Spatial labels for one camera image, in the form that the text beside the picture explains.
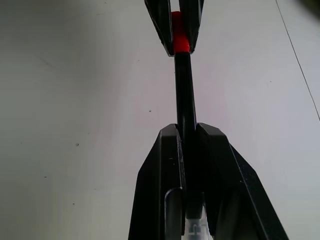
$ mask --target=black rod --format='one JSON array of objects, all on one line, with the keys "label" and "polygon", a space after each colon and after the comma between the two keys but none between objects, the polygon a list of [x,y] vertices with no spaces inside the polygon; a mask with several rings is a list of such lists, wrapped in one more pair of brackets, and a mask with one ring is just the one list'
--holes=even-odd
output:
[{"label": "black rod", "polygon": [[183,150],[190,144],[197,125],[190,53],[176,53],[174,65],[176,114]]}]

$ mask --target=black clamp jaw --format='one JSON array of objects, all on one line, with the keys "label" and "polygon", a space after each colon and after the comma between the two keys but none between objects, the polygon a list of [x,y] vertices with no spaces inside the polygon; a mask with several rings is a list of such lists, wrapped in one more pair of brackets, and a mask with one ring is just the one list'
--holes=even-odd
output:
[{"label": "black clamp jaw", "polygon": [[197,123],[190,54],[203,0],[180,0],[178,15],[168,0],[145,3],[174,56],[177,124],[159,132],[138,173],[128,239],[287,240],[254,169],[218,128]]},{"label": "black clamp jaw", "polygon": [[[170,0],[144,0],[144,2],[167,54],[170,57],[174,56]],[[179,0],[179,5],[190,53],[193,53],[198,39],[204,0]]]}]

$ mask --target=clamp jaw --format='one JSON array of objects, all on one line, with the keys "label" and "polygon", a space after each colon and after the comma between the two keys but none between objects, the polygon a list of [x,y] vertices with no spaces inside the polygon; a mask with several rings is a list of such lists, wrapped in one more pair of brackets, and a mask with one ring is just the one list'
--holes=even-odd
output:
[{"label": "clamp jaw", "polygon": [[[173,57],[175,52],[170,0],[144,0],[144,2],[161,43],[167,54]],[[198,39],[204,0],[179,0],[179,5],[190,53],[193,53]]]},{"label": "clamp jaw", "polygon": [[257,173],[218,128],[197,124],[192,161],[182,146],[176,124],[159,132],[138,173],[129,240],[288,240]]}]

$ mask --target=red rubber tip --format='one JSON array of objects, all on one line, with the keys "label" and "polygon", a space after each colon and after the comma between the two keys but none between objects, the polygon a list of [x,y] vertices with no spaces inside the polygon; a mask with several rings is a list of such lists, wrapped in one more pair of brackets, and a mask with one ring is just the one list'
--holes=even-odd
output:
[{"label": "red rubber tip", "polygon": [[189,53],[190,45],[185,32],[184,23],[182,20],[181,12],[173,11],[172,18],[172,31],[173,31],[173,50],[174,53]]}]

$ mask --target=white surface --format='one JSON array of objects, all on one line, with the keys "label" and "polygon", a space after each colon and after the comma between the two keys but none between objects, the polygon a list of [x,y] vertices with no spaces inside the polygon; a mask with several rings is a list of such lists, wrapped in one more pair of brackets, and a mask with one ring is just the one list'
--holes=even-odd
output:
[{"label": "white surface", "polygon": [[[176,121],[143,1],[2,1],[0,24],[0,238],[126,239]],[[192,67],[198,121],[255,168],[289,238],[316,239],[320,124],[276,3],[207,1]]]},{"label": "white surface", "polygon": [[[301,2],[302,0],[278,0],[278,5],[315,105],[319,109],[320,18]],[[317,1],[309,2],[320,9]]]}]

